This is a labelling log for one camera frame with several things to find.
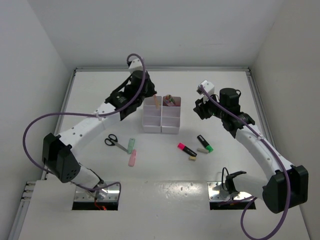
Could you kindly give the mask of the clear bottle of coloured pins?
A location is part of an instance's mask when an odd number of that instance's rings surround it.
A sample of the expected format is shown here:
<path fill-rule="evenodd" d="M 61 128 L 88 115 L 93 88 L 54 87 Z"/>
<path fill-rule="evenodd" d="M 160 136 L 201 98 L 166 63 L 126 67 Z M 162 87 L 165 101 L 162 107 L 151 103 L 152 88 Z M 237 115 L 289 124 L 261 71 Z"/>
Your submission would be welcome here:
<path fill-rule="evenodd" d="M 163 97 L 163 102 L 166 106 L 168 107 L 175 107 L 176 103 L 175 103 L 175 99 L 172 95 L 167 94 Z"/>

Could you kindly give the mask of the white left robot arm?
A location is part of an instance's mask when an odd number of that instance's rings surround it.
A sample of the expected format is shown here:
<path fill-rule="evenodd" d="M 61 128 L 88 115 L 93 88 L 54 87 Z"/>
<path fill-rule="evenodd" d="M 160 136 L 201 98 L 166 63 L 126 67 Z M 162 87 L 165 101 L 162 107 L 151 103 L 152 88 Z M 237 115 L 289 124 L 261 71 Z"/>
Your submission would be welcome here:
<path fill-rule="evenodd" d="M 42 161 L 62 183 L 72 183 L 89 192 L 106 187 L 93 170 L 77 161 L 80 151 L 100 133 L 119 123 L 140 107 L 145 98 L 157 94 L 150 75 L 142 70 L 130 76 L 95 110 L 92 117 L 57 135 L 43 139 Z"/>

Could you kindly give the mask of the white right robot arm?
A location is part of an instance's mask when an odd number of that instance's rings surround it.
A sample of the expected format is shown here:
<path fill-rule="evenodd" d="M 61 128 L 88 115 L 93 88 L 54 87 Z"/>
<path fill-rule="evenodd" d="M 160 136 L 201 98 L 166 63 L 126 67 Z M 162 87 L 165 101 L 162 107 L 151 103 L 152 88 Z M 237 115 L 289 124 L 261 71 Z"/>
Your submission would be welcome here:
<path fill-rule="evenodd" d="M 200 84 L 197 92 L 203 95 L 197 101 L 200 118 L 214 116 L 220 119 L 224 129 L 248 150 L 266 177 L 261 180 L 246 171 L 237 171 L 226 176 L 225 190 L 230 194 L 246 192 L 262 199 L 275 214 L 307 202 L 308 170 L 285 159 L 260 133 L 251 116 L 241 111 L 241 91 L 223 88 L 216 98 L 213 87 Z"/>

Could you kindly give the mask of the green black highlighter marker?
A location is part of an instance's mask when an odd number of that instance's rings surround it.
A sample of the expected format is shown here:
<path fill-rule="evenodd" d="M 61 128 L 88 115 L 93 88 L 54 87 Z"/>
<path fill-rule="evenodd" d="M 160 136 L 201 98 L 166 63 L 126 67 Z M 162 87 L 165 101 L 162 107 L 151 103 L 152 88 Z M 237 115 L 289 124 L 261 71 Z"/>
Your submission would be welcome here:
<path fill-rule="evenodd" d="M 201 145 L 208 150 L 209 153 L 211 153 L 214 149 L 212 148 L 212 146 L 205 140 L 205 138 L 200 134 L 197 136 L 197 139 L 199 140 L 199 142 L 201 143 Z"/>

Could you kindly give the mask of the orange highlighter pen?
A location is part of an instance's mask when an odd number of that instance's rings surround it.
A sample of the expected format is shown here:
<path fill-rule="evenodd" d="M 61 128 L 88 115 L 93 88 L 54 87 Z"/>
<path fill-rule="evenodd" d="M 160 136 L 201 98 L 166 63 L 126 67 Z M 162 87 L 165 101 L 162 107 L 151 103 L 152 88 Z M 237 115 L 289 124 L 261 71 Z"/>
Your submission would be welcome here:
<path fill-rule="evenodd" d="M 154 99 L 155 107 L 156 107 L 156 109 L 158 110 L 158 109 L 159 109 L 159 103 L 158 103 L 158 99 L 157 99 L 156 94 L 153 95 L 153 99 Z"/>

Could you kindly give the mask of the pink black highlighter marker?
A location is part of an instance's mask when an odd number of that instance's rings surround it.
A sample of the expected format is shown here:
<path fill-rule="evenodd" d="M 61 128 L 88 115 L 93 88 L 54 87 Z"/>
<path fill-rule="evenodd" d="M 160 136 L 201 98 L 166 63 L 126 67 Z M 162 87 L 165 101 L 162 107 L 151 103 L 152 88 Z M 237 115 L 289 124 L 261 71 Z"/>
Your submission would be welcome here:
<path fill-rule="evenodd" d="M 196 157 L 197 156 L 197 154 L 193 151 L 193 150 L 191 150 L 189 147 L 187 147 L 186 145 L 184 145 L 183 143 L 179 143 L 178 145 L 177 145 L 177 147 L 180 149 L 180 150 L 182 150 L 183 152 L 185 152 L 185 153 L 187 153 L 189 156 L 191 156 L 191 157 Z"/>

